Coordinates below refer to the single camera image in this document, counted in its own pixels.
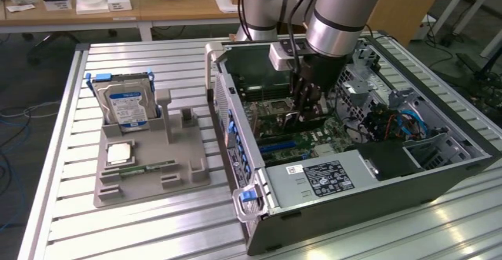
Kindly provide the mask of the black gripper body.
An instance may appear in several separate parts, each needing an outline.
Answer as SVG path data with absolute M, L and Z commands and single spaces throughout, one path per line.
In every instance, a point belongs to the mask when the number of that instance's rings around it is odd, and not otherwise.
M 314 84 L 322 91 L 330 91 L 340 79 L 348 62 L 348 55 L 329 57 L 322 54 L 305 55 L 300 60 L 300 65 L 293 61 L 290 76 L 292 91 L 298 90 L 301 86 L 308 84 Z

